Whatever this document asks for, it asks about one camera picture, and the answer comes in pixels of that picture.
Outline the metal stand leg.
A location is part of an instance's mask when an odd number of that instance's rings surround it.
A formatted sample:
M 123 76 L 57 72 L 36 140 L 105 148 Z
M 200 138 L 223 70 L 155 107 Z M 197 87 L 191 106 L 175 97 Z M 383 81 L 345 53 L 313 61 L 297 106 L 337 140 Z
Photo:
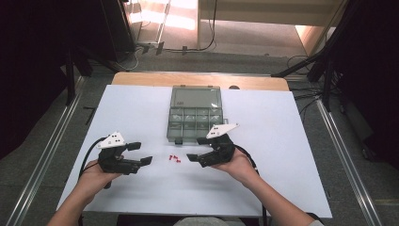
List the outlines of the metal stand leg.
M 155 52 L 155 54 L 157 56 L 162 54 L 164 43 L 165 43 L 164 41 L 161 41 L 161 39 L 162 39 L 162 35 L 163 35 L 164 28 L 165 28 L 165 25 L 166 25 L 166 21 L 167 21 L 167 18 L 168 18 L 170 2 L 171 2 L 171 0 L 167 0 L 166 3 L 165 3 L 164 10 L 163 10 L 163 13 L 162 13 L 162 16 L 161 16 L 162 20 L 161 20 L 161 23 L 159 24 L 158 30 L 157 30 L 157 36 L 156 36 L 157 47 L 156 47 L 156 52 Z

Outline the person's grey sweatshirt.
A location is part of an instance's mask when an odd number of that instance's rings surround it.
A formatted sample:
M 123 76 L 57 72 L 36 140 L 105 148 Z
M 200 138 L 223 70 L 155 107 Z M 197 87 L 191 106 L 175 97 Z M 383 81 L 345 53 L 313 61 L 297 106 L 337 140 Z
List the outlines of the person's grey sweatshirt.
M 215 217 L 194 217 L 183 218 L 172 226 L 250 226 L 246 225 L 242 219 L 225 220 Z M 309 217 L 307 221 L 299 220 L 280 220 L 278 218 L 271 218 L 268 226 L 325 226 L 320 219 Z

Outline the metal floor rail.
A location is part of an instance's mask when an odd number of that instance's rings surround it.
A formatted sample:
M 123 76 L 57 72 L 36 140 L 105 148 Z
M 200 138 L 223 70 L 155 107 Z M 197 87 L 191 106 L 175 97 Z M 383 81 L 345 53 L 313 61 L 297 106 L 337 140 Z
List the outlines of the metal floor rail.
M 86 82 L 87 79 L 85 77 L 79 76 L 77 81 L 72 84 L 72 89 L 75 91 L 75 95 L 72 97 L 72 100 L 69 104 L 62 106 L 62 112 L 57 118 L 56 125 L 51 131 L 51 135 L 46 142 L 46 146 L 40 152 L 40 158 L 35 165 L 35 168 L 31 170 L 29 179 L 24 185 L 22 192 L 19 195 L 15 206 L 13 207 L 6 226 L 22 225 L 26 213 L 40 188 L 40 184 L 46 174 L 46 171 L 48 170 L 50 163 L 54 158 L 59 142 L 63 138 L 74 110 L 80 101 Z
M 375 204 L 359 176 L 358 169 L 350 156 L 333 115 L 327 111 L 321 100 L 317 100 L 316 103 L 367 225 L 383 226 L 381 218 L 375 209 Z

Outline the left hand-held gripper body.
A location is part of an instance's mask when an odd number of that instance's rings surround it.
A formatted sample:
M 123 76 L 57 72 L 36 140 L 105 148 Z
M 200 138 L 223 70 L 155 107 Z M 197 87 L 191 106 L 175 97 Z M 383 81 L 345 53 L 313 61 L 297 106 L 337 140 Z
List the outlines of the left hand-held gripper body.
M 122 153 L 127 150 L 126 144 L 121 133 L 114 132 L 97 145 L 97 148 L 101 150 L 98 163 L 104 172 L 125 175 L 138 172 L 141 167 L 139 160 L 129 160 L 122 157 Z

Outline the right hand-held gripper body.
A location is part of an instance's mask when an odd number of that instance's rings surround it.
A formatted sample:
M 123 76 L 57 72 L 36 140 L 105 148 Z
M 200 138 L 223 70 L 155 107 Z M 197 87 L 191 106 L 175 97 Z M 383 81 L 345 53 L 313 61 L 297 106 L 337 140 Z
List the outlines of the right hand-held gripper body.
M 206 138 L 213 141 L 210 145 L 213 150 L 199 155 L 199 163 L 203 168 L 231 161 L 235 147 L 228 133 L 238 126 L 238 123 L 215 124 L 211 128 Z

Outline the person's left hand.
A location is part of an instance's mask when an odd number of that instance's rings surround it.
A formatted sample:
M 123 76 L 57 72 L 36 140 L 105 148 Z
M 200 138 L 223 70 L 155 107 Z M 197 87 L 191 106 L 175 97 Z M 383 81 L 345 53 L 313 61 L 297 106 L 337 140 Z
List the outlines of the person's left hand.
M 90 161 L 73 189 L 73 194 L 84 203 L 90 203 L 108 183 L 120 177 L 120 173 L 103 172 L 97 160 Z

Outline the black metal stand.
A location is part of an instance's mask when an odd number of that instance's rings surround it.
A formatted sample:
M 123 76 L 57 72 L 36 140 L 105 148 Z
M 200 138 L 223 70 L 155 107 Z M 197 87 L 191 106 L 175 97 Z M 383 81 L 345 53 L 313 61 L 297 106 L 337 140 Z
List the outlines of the black metal stand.
M 93 68 L 89 61 L 93 59 L 102 66 L 105 66 L 108 70 L 113 73 L 117 73 L 120 69 L 117 66 L 113 66 L 109 61 L 96 55 L 94 52 L 90 51 L 88 48 L 83 46 L 68 46 L 66 49 L 66 59 L 65 59 L 65 74 L 67 78 L 67 102 L 66 105 L 70 105 L 72 100 L 77 95 L 77 87 L 75 85 L 74 69 L 82 76 L 90 77 L 93 73 Z
M 288 69 L 280 72 L 271 74 L 271 77 L 283 78 L 291 73 L 298 71 L 299 69 L 305 68 L 312 64 L 310 71 L 307 74 L 307 78 L 310 82 L 317 82 L 321 76 L 324 76 L 324 85 L 322 90 L 322 104 L 327 112 L 330 111 L 330 92 L 332 85 L 332 76 L 334 73 L 332 56 L 330 55 L 331 49 L 327 46 L 323 47 L 318 53 L 313 56 L 309 56 L 306 59 L 296 63 Z

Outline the person's right hand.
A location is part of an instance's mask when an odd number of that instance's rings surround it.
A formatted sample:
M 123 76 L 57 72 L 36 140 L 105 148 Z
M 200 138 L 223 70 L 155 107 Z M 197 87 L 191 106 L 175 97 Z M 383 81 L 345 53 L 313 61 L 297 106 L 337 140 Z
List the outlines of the person's right hand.
M 262 183 L 261 177 L 252 167 L 248 157 L 238 149 L 234 150 L 230 162 L 213 165 L 213 168 L 227 172 L 248 189 L 252 189 Z

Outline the dark curtain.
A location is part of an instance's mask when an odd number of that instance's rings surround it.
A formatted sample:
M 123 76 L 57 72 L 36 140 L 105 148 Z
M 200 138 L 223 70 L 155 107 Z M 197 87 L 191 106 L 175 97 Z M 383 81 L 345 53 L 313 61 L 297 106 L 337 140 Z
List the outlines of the dark curtain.
M 0 159 L 67 91 L 68 46 L 113 66 L 136 49 L 128 0 L 0 0 Z
M 349 0 L 335 34 L 338 87 L 373 131 L 364 143 L 399 170 L 399 0 Z

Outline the grey clear compartment box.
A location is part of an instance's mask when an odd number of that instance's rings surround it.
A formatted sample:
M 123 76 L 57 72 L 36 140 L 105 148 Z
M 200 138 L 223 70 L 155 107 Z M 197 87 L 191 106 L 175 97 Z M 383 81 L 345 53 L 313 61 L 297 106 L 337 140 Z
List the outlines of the grey clear compartment box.
M 196 142 L 199 137 L 206 137 L 214 125 L 223 123 L 220 87 L 173 87 L 168 112 L 169 142 Z

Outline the light wooden furniture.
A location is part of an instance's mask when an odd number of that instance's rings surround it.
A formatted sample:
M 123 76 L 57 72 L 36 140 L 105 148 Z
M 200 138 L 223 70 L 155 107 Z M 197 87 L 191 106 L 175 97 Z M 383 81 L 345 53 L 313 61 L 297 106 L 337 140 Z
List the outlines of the light wooden furniture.
M 196 0 L 198 22 L 222 21 L 292 24 L 308 56 L 314 55 L 324 36 L 342 18 L 348 0 Z

